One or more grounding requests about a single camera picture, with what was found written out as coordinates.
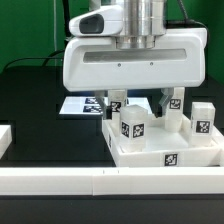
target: white platform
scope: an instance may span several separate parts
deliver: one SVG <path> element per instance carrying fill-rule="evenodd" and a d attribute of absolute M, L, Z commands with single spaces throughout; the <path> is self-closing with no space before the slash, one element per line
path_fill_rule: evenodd
<path fill-rule="evenodd" d="M 111 120 L 103 121 L 102 131 L 117 167 L 164 167 L 165 160 L 170 155 L 177 157 L 175 164 L 171 166 L 206 167 L 221 164 L 221 158 L 224 157 L 224 155 L 221 157 L 224 137 L 215 127 L 211 146 L 189 147 L 190 121 L 185 116 L 181 131 L 178 133 L 164 129 L 164 118 L 155 119 L 153 115 L 148 115 L 148 123 L 146 147 L 142 152 L 124 153 L 119 145 L 120 137 L 116 125 Z"/>

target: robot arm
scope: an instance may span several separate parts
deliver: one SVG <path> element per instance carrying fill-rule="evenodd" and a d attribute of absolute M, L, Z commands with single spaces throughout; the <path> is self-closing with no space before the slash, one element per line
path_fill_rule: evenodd
<path fill-rule="evenodd" d="M 111 0 L 70 21 L 63 79 L 69 91 L 162 88 L 163 108 L 174 87 L 205 77 L 204 28 L 166 29 L 166 0 Z"/>

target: white block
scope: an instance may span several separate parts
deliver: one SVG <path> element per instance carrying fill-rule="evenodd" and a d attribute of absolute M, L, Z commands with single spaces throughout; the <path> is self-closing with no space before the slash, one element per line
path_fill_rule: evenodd
<path fill-rule="evenodd" d="M 0 125 L 0 158 L 12 142 L 10 125 Z"/>
<path fill-rule="evenodd" d="M 212 103 L 193 102 L 192 103 L 193 120 L 213 120 L 215 118 L 215 107 Z"/>
<path fill-rule="evenodd" d="M 224 147 L 221 150 L 221 155 L 220 155 L 220 166 L 224 167 Z"/>
<path fill-rule="evenodd" d="M 112 119 L 116 119 L 120 108 L 127 104 L 127 90 L 108 90 L 108 103 L 112 107 Z"/>
<path fill-rule="evenodd" d="M 135 98 L 135 97 L 131 97 L 128 98 L 128 104 L 129 105 L 139 105 L 140 107 L 145 108 L 146 110 L 148 110 L 148 114 L 152 114 L 152 110 L 151 107 L 149 105 L 149 101 L 147 98 Z"/>
<path fill-rule="evenodd" d="M 182 125 L 185 88 L 174 88 L 174 95 L 166 108 L 165 130 L 179 132 Z"/>
<path fill-rule="evenodd" d="M 191 146 L 210 146 L 215 119 L 215 108 L 212 103 L 193 102 L 191 114 Z"/>
<path fill-rule="evenodd" d="M 93 175 L 93 195 L 121 195 L 130 193 L 129 169 L 105 168 Z"/>
<path fill-rule="evenodd" d="M 223 192 L 223 171 L 223 168 L 195 167 L 130 169 L 131 194 L 214 194 Z"/>
<path fill-rule="evenodd" d="M 92 195 L 95 168 L 3 168 L 1 195 Z"/>
<path fill-rule="evenodd" d="M 145 148 L 145 130 L 148 111 L 138 105 L 121 108 L 119 144 L 123 152 Z"/>

